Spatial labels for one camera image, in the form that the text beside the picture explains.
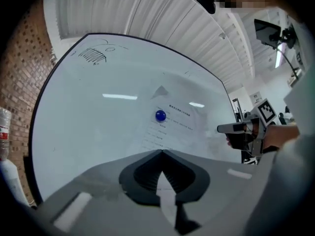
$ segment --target tiled wall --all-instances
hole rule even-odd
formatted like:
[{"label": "tiled wall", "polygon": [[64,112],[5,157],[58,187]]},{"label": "tiled wall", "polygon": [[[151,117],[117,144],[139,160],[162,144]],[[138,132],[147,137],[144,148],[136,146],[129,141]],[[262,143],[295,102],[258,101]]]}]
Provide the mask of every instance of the tiled wall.
[{"label": "tiled wall", "polygon": [[12,112],[9,159],[17,166],[24,193],[33,201],[25,176],[29,128],[34,105],[56,63],[47,34],[43,0],[20,20],[0,61],[0,106]]}]

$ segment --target forearm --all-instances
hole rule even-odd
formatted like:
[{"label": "forearm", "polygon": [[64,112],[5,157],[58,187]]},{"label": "forearm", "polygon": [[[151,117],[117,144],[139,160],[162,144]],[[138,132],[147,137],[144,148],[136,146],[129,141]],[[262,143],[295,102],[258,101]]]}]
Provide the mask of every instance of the forearm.
[{"label": "forearm", "polygon": [[296,139],[300,135],[297,126],[271,125],[266,132],[266,138],[271,146],[281,148],[287,141]]}]

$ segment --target black camera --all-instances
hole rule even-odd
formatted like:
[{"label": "black camera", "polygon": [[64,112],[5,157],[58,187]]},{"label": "black camera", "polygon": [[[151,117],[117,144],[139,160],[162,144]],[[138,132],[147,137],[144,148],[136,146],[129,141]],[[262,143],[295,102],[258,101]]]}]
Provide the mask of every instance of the black camera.
[{"label": "black camera", "polygon": [[200,3],[208,13],[214,14],[216,12],[215,0],[197,0],[197,2]]}]

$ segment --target black whiteboard edge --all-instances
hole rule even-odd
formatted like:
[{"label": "black whiteboard edge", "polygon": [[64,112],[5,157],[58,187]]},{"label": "black whiteboard edge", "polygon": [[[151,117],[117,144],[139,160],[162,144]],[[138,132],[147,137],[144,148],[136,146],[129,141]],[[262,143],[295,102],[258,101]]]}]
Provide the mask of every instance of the black whiteboard edge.
[{"label": "black whiteboard edge", "polygon": [[220,80],[216,75],[214,75],[212,72],[210,72],[208,69],[206,69],[205,67],[203,67],[202,65],[200,65],[199,63],[197,63],[196,61],[192,60],[191,58],[185,56],[184,54],[181,54],[167,46],[164,46],[164,45],[161,45],[159,43],[156,43],[156,42],[153,42],[151,40],[147,40],[147,39],[143,39],[143,38],[140,38],[140,37],[136,37],[136,36],[130,36],[130,35],[124,35],[124,34],[119,34],[119,33],[104,33],[104,32],[95,32],[95,33],[87,33],[86,35],[84,35],[78,42],[76,42],[63,56],[62,58],[57,62],[57,64],[54,66],[54,68],[51,70],[51,72],[49,73],[49,75],[47,76],[47,79],[45,80],[39,94],[38,94],[38,97],[37,97],[37,100],[36,100],[36,103],[35,103],[35,106],[34,106],[34,110],[33,110],[33,113],[32,113],[32,117],[31,117],[31,123],[30,123],[30,135],[29,135],[29,164],[30,164],[30,170],[28,172],[28,184],[30,186],[30,190],[31,190],[31,194],[36,202],[37,205],[43,203],[43,199],[42,199],[42,196],[39,192],[39,189],[38,189],[38,185],[37,185],[37,182],[36,182],[36,176],[35,176],[35,172],[34,172],[34,166],[33,166],[33,158],[32,158],[32,139],[33,139],[33,128],[34,128],[34,122],[35,122],[35,117],[36,117],[36,112],[37,112],[37,109],[38,109],[38,105],[40,103],[40,100],[41,100],[41,97],[51,79],[51,77],[53,76],[54,72],[57,70],[57,68],[59,67],[60,63],[64,60],[64,58],[73,50],[73,48],[75,48],[79,43],[82,42],[82,40],[84,40],[87,36],[89,35],[115,35],[115,36],[122,36],[122,37],[130,37],[130,38],[135,38],[135,39],[139,39],[139,40],[143,40],[143,41],[146,41],[146,42],[150,42],[152,44],[155,44],[155,45],[159,45],[161,47],[164,47],[164,48],[167,48],[187,59],[189,59],[190,61],[194,62],[195,64],[199,65],[200,67],[202,67],[203,69],[205,69],[207,72],[211,73],[214,77],[216,77],[223,85],[224,87],[224,90],[227,94],[227,97],[229,98],[228,96],[228,93],[226,91],[226,88],[222,82],[222,80]]}]

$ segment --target drawn oval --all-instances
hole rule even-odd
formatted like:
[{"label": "drawn oval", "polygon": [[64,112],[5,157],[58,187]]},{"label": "drawn oval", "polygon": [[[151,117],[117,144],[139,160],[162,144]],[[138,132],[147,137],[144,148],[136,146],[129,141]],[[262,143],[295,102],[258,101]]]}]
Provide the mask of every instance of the drawn oval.
[{"label": "drawn oval", "polygon": [[112,51],[114,51],[114,50],[115,50],[114,47],[108,47],[105,51],[107,51],[107,52],[112,52]]}]

